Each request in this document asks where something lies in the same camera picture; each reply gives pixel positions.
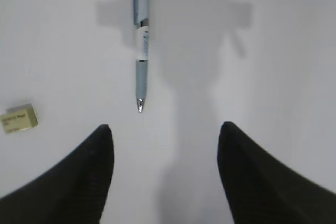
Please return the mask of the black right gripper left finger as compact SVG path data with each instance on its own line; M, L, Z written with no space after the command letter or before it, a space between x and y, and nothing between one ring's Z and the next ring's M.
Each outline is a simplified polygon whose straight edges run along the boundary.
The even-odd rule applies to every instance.
M54 167L1 198L1 223L100 223L113 175L108 125Z

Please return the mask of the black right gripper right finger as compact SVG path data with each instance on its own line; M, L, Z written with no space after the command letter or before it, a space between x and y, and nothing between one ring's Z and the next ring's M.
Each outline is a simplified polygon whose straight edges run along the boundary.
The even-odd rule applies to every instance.
M335 193L301 176L224 122L217 164L234 223L335 223Z

